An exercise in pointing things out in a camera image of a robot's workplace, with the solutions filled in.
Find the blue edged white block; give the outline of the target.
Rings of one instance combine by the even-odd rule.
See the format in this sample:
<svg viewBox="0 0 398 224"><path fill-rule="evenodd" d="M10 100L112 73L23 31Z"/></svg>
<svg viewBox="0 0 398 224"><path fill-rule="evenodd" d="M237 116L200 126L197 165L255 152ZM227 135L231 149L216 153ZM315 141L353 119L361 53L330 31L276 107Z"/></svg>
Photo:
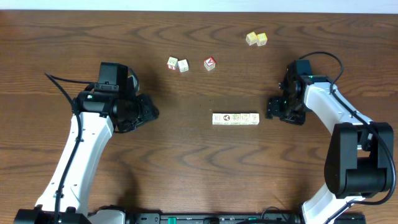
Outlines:
<svg viewBox="0 0 398 224"><path fill-rule="evenodd" d="M250 113L249 114L249 123L250 125L258 125L259 124L259 113Z"/></svg>

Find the white block brown pattern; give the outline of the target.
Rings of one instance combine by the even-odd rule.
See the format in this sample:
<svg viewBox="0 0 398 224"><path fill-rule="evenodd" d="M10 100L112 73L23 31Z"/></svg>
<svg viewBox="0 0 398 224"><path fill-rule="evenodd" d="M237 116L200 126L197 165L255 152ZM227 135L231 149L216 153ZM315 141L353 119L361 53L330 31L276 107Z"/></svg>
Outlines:
<svg viewBox="0 0 398 224"><path fill-rule="evenodd" d="M232 125L240 125L241 124L241 114L240 113L231 115L231 124Z"/></svg>

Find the soccer ball picture block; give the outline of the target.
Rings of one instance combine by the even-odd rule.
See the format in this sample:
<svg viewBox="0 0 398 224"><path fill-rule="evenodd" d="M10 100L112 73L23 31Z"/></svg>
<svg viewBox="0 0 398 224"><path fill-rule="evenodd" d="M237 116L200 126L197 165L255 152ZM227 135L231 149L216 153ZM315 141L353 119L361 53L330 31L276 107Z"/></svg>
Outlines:
<svg viewBox="0 0 398 224"><path fill-rule="evenodd" d="M220 123L222 125L230 125L232 123L231 114L221 114Z"/></svg>

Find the white block grid pattern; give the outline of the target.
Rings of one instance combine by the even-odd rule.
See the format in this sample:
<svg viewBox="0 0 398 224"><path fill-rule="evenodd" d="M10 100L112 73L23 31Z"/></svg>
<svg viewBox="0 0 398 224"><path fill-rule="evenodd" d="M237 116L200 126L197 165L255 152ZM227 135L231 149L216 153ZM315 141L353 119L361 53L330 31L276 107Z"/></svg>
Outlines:
<svg viewBox="0 0 398 224"><path fill-rule="evenodd" d="M221 114L220 113L213 113L212 114L212 124L219 125L222 123Z"/></svg>

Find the green edged white block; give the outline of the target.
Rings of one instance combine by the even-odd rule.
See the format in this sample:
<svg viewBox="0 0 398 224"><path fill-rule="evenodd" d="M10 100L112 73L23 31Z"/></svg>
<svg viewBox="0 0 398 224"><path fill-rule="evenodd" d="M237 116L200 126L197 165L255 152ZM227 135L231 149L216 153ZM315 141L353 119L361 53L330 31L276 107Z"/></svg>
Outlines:
<svg viewBox="0 0 398 224"><path fill-rule="evenodd" d="M240 125L249 125L250 121L250 114L249 113L241 113L241 121Z"/></svg>

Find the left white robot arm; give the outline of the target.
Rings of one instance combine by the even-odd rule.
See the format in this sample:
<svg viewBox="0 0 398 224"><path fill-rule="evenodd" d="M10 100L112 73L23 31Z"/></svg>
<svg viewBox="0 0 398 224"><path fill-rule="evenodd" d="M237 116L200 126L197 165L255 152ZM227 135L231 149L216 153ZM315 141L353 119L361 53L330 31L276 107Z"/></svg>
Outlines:
<svg viewBox="0 0 398 224"><path fill-rule="evenodd" d="M14 223L128 223L116 207L89 215L91 185L101 155L114 133L128 133L157 119L148 95L82 91L74 99L67 143L50 183L33 209L18 210Z"/></svg>

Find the white block red side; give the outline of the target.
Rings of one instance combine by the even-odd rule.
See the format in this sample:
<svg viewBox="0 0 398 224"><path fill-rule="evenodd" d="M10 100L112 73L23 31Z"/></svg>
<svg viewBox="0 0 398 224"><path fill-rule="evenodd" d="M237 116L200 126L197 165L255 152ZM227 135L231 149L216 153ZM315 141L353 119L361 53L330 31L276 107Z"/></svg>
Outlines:
<svg viewBox="0 0 398 224"><path fill-rule="evenodd" d="M170 70L176 70L178 65L178 59L175 57L169 57L167 61L167 67Z"/></svg>

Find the yellow block right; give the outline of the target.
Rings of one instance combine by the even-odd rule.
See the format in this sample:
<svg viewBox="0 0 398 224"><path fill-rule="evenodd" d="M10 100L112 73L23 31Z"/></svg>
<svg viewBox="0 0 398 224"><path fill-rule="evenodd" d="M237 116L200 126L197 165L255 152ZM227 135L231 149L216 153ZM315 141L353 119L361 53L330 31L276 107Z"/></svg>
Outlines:
<svg viewBox="0 0 398 224"><path fill-rule="evenodd" d="M260 46L266 45L267 41L268 41L268 38L267 38L267 35L265 32L257 35L257 42L256 42L257 46L260 47Z"/></svg>

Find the yellow block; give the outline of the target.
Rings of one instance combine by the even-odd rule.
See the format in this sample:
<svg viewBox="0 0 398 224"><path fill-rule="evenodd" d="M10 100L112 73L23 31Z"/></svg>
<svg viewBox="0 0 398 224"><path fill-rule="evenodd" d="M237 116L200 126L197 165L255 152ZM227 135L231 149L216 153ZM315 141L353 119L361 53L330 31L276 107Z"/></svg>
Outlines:
<svg viewBox="0 0 398 224"><path fill-rule="evenodd" d="M267 41L268 41L268 38L267 38L267 35L265 32L257 35L257 42L256 42L257 46L260 47L260 46L266 45Z"/></svg>
<svg viewBox="0 0 398 224"><path fill-rule="evenodd" d="M257 43L257 34L255 32L250 32L246 35L246 42L248 45L253 45Z"/></svg>

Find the white block plain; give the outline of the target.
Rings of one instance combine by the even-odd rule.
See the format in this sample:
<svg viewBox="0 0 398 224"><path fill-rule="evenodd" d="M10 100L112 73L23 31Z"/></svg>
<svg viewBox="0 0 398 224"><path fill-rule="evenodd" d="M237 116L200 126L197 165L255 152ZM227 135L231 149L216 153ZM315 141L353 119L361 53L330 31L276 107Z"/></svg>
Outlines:
<svg viewBox="0 0 398 224"><path fill-rule="evenodd" d="M189 71L189 65L188 65L187 59L179 60L177 62L177 64L178 64L178 68L179 68L180 72Z"/></svg>

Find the yellow block left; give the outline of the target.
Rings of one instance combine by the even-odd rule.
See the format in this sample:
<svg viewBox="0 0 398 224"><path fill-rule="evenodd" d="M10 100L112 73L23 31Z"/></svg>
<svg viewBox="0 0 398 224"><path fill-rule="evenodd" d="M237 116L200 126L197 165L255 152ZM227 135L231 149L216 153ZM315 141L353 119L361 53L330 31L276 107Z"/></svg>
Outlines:
<svg viewBox="0 0 398 224"><path fill-rule="evenodd" d="M257 43L257 34L255 32L250 32L246 35L246 42L248 45L253 45Z"/></svg>

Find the red letter A block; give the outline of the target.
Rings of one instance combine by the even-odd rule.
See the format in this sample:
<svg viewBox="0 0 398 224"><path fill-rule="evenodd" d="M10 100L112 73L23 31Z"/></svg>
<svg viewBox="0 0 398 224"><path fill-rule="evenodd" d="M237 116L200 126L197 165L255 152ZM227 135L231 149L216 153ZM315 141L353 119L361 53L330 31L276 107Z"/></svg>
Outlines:
<svg viewBox="0 0 398 224"><path fill-rule="evenodd" d="M205 68L210 71L216 67L216 62L213 57L208 57L204 60Z"/></svg>

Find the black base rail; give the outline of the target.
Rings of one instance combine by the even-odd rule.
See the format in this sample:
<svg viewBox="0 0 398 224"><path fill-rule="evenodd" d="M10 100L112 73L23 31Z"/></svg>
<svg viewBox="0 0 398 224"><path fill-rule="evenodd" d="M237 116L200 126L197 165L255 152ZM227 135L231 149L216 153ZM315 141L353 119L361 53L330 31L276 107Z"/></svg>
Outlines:
<svg viewBox="0 0 398 224"><path fill-rule="evenodd" d="M294 213L270 212L265 215L247 214L159 214L136 213L126 218L127 224L235 224L248 220L267 220L270 223L304 223Z"/></svg>

